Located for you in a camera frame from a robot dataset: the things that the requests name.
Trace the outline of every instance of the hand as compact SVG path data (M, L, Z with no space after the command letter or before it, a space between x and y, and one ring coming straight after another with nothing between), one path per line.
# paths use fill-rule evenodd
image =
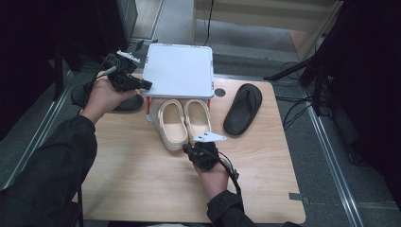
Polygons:
M136 94L135 90L116 92L108 79L99 79L95 82L88 103L80 115L89 118L95 124L105 113Z
M221 163L217 163L212 169L208 171L201 170L195 165L194 168L200 175L201 184L209 200L211 200L221 192L227 190L228 173L225 170L224 166L221 165Z

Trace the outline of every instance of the floor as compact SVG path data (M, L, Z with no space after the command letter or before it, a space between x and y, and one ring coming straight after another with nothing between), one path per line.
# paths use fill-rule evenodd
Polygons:
M192 8L193 1L165 0L151 39L162 44L192 44ZM206 23L197 21L196 44L206 41ZM263 77L275 75L299 61L288 31L278 28L212 23L207 45L214 51L217 77L263 80ZM146 47L136 54L143 58ZM32 138L43 141L58 124L76 114L78 108L70 105L68 93L77 84L88 81L96 69L88 63L80 73L66 73L67 80L74 80L66 87L67 95L62 98L65 103L48 101L53 92L50 87L1 141L4 169L0 174L1 183L8 183L15 167L26 157L24 153L31 152ZM382 177L368 166L355 166L349 162L348 146L339 132L336 118L317 117L307 101L294 107L294 103L313 94L313 86L301 87L298 77L294 73L272 84L282 119L289 114L291 120L285 125L285 133L304 202L306 221L302 225L401 226L400 212ZM56 114L48 115L51 109ZM326 106L321 110L330 114ZM37 129L44 129L46 133L37 134ZM13 152L6 155L4 150ZM108 220L85 220L85 226L108 225Z

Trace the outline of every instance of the forearm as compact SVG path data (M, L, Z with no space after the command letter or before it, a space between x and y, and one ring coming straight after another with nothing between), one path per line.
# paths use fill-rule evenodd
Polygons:
M32 206L57 220L89 172L96 147L95 126L90 120L76 116L63 122L29 157L2 197Z
M214 226L255 226L244 213L242 198L227 190L215 196L207 206L207 216Z

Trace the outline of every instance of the wood grain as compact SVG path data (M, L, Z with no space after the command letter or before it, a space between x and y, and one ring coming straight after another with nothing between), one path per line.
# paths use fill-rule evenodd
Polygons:
M211 99L213 132L227 141L217 142L239 172L238 183L247 215L257 223L305 221L288 145L272 86L249 82L261 90L262 106L240 136L222 128L237 89L249 81L215 79L215 89L226 95ZM210 222L208 202L198 175L182 150L167 150L146 110L108 113L96 124L98 153L83 184L84 218L162 222ZM229 182L229 189L235 188Z

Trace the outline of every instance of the white box lid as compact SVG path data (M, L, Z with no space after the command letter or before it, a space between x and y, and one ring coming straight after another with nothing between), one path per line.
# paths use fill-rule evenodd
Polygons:
M151 44L143 79L152 82L144 96L211 98L214 95L213 54L207 46Z

